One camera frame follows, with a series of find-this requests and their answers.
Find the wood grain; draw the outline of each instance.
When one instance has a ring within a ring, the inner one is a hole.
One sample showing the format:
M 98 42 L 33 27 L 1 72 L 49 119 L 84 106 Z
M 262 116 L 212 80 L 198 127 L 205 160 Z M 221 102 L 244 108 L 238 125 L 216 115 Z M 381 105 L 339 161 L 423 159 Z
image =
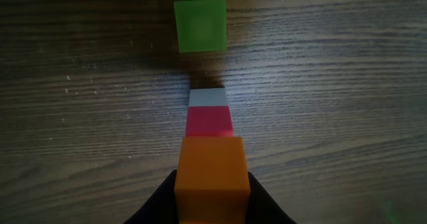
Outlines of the wood grain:
M 227 0 L 228 51 L 187 55 L 174 1 L 0 0 L 0 222 L 124 222 L 218 85 L 298 223 L 427 222 L 427 0 Z

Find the pink block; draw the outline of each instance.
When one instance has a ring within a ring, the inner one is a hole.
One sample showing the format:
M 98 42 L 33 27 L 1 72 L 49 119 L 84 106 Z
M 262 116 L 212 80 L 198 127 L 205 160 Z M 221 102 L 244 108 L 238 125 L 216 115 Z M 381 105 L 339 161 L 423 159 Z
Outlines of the pink block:
M 185 136 L 233 137 L 230 108 L 188 107 Z

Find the green cube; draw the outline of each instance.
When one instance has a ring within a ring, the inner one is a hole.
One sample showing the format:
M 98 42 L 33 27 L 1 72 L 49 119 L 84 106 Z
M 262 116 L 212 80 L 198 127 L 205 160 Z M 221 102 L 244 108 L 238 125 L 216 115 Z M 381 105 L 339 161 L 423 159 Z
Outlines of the green cube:
M 179 52 L 227 49 L 226 0 L 174 3 Z

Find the gray block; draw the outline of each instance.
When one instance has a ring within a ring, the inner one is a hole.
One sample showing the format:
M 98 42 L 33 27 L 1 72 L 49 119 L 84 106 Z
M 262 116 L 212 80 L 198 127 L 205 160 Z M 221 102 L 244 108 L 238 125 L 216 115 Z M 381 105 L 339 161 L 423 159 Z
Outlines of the gray block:
M 228 106 L 225 88 L 192 89 L 189 91 L 189 107 Z

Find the orange cube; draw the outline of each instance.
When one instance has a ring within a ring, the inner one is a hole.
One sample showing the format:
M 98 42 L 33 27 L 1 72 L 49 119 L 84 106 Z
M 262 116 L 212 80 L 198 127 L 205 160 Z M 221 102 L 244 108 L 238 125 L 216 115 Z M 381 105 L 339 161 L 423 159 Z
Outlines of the orange cube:
M 250 196 L 241 137 L 184 137 L 175 180 L 179 223 L 245 223 Z

